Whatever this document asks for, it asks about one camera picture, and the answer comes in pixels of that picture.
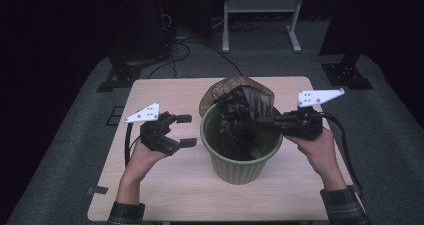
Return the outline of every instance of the white metal stand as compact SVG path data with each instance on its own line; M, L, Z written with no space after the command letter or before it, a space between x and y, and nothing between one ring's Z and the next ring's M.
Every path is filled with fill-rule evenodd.
M222 32L222 51L230 51L228 38L229 13L266 13L266 12L293 12L290 25L286 26L287 33L295 53L300 53L299 42L294 32L303 0L224 0L224 30Z

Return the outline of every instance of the gray carpet floor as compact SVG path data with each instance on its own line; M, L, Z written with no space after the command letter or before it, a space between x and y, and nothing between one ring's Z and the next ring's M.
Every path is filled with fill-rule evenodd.
M318 56L328 22L298 23L301 54L293 53L285 24L264 22L256 30L230 33L230 53L225 56L246 76L306 76L315 89L334 89L320 65L338 62L341 56ZM179 35L189 35L189 31L184 32ZM221 49L220 33L210 39L181 41L186 42L190 54L175 63L177 78L238 74L216 51L203 44L188 43L193 41ZM173 59L187 52L186 47L178 45ZM168 65L151 74L165 63L143 69L141 78L174 77L175 71ZM363 204L373 223L423 224L424 131L373 61L361 56L357 68L374 89L345 88L344 96L322 108L336 116L346 130L350 157L366 190ZM125 105L130 91L119 88L96 92L110 70L111 64L105 58L81 88L8 224L101 224L87 218L92 199L87 191L97 185L116 131L106 122L115 106Z

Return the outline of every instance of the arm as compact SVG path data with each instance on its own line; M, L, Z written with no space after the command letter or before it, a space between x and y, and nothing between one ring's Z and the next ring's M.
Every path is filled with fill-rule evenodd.
M343 179L337 164L333 133L324 128L314 141L288 136L286 138L298 145L299 151L306 155L314 171L321 177L324 184L321 197L330 223L371 224L355 192L347 187Z
M140 224L144 214L144 204L139 201L140 182L159 160L167 157L166 154L151 151L141 143L136 144L127 167L119 182L118 193L113 204L109 224Z

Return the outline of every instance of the bucket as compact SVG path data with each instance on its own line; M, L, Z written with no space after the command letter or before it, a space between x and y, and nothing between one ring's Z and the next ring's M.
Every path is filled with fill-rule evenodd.
M212 105L203 115L200 124L200 136L209 151L214 170L218 177L234 185L254 181L262 171L265 163L277 153L283 136L277 129L261 129L255 134L257 144L250 154L255 158L250 161L237 161L226 158L216 152L220 142L221 115L216 105Z

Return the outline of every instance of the sleeve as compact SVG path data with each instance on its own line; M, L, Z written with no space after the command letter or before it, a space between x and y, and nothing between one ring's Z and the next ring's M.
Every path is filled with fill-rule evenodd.
M332 225L342 224L372 224L361 204L359 203L352 187L344 190L327 192L321 190L328 219Z
M146 205L142 203L139 205L131 205L114 202L107 224L140 225L143 220L145 207Z

